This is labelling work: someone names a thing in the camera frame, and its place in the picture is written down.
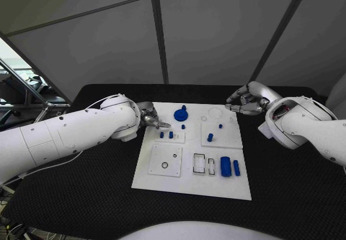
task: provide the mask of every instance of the metal frame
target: metal frame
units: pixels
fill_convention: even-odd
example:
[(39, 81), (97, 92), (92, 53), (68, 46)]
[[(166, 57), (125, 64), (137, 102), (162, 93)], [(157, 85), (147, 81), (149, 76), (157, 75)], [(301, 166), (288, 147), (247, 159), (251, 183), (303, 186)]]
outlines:
[[(40, 122), (43, 117), (46, 116), (48, 112), (55, 108), (63, 108), (69, 107), (69, 104), (53, 104), (46, 101), (43, 96), (39, 94), (39, 92), (33, 89), (33, 87), (27, 84), (26, 80), (22, 78), (19, 73), (14, 71), (14, 69), (10, 67), (10, 65), (4, 62), (4, 60), (0, 58), (0, 66), (7, 71), (7, 73), (14, 77), (17, 82), (22, 84), (26, 92), (25, 92), (25, 104), (6, 104), (0, 105), (0, 109), (27, 109), (27, 108), (43, 108), (40, 111), (40, 114), (38, 115), (38, 118), (35, 120), (35, 123)], [(32, 96), (36, 97), (36, 99), (40, 101), (42, 104), (32, 104)]]

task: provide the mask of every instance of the textured mat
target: textured mat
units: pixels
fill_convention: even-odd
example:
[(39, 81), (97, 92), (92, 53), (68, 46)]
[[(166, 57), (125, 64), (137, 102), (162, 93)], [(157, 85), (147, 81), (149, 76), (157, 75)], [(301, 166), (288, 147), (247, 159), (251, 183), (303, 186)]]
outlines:
[[(87, 85), (69, 111), (117, 93), (136, 102), (225, 104), (236, 89), (215, 85)], [(319, 99), (306, 87), (273, 89), (284, 97)], [(268, 140), (258, 131), (264, 119), (264, 114), (238, 115), (252, 201), (131, 189), (144, 137), (140, 129), (130, 142), (110, 139), (74, 162), (26, 177), (3, 215), (30, 227), (95, 240), (186, 220), (231, 224), (283, 239), (345, 240), (343, 168), (320, 156), (310, 143), (290, 150)]]

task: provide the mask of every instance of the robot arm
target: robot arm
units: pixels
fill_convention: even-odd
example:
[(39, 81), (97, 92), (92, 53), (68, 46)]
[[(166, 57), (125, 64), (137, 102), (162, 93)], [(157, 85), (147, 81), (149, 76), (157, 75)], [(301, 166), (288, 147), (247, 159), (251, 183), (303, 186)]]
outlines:
[(0, 132), (0, 184), (108, 138), (130, 141), (141, 126), (170, 127), (159, 121), (151, 102), (136, 104), (118, 95), (102, 102), (100, 109), (88, 108)]
[(265, 85), (252, 81), (226, 99), (241, 98), (241, 105), (225, 108), (245, 115), (265, 113), (265, 122), (258, 127), (267, 138), (290, 148), (311, 142), (323, 157), (346, 166), (346, 120), (332, 120), (333, 113), (306, 97), (283, 98)]

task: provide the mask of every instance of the black table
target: black table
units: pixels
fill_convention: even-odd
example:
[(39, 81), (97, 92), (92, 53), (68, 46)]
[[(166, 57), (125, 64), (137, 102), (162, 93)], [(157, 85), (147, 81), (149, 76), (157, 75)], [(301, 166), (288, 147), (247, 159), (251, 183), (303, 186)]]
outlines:
[[(117, 93), (136, 102), (224, 104), (238, 87), (87, 85), (69, 112)], [(319, 100), (310, 88), (273, 89), (284, 97), (304, 95)], [(130, 142), (110, 139), (66, 165), (26, 177), (3, 215), (52, 233), (100, 240), (159, 223), (189, 220), (241, 226), (284, 239), (345, 240), (343, 168), (320, 156), (310, 143), (290, 150), (268, 140), (258, 131), (264, 119), (264, 114), (238, 115), (252, 201), (131, 189), (143, 128)]]

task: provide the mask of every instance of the white board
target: white board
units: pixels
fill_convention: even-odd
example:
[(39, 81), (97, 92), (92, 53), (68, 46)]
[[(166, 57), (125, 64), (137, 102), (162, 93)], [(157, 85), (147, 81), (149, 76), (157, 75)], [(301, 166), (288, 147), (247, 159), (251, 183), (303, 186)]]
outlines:
[[(146, 128), (131, 188), (251, 200), (236, 113), (226, 110), (224, 105), (170, 102), (154, 102), (153, 104), (159, 113), (159, 118), (163, 122), (170, 124), (170, 129), (162, 128), (157, 130), (154, 127)], [(176, 110), (182, 109), (182, 105), (186, 105), (189, 117), (185, 121), (179, 122), (173, 114)], [(215, 133), (215, 141), (221, 144), (222, 140), (224, 142), (236, 140), (238, 148), (226, 148), (224, 144), (221, 144), (222, 146), (213, 145), (212, 147), (202, 146), (202, 138), (208, 138), (208, 135), (202, 136), (203, 124), (212, 124), (212, 126), (215, 124), (218, 127), (219, 124), (226, 126), (219, 130), (232, 131), (232, 136)], [(170, 131), (173, 131), (173, 134), (177, 132), (179, 135), (182, 135), (182, 132), (185, 133), (185, 142), (174, 142), (174, 140), (169, 142), (167, 138), (166, 141), (157, 141), (160, 132), (164, 132), (164, 136), (169, 136)], [(149, 174), (153, 147), (157, 145), (182, 148), (180, 177)], [(206, 171), (205, 174), (193, 174), (195, 154), (205, 155), (206, 163), (209, 159), (213, 159), (213, 176), (208, 174), (209, 171)], [(231, 158), (231, 177), (224, 177), (221, 174), (221, 157)], [(241, 176), (235, 176), (234, 160), (238, 160)]]

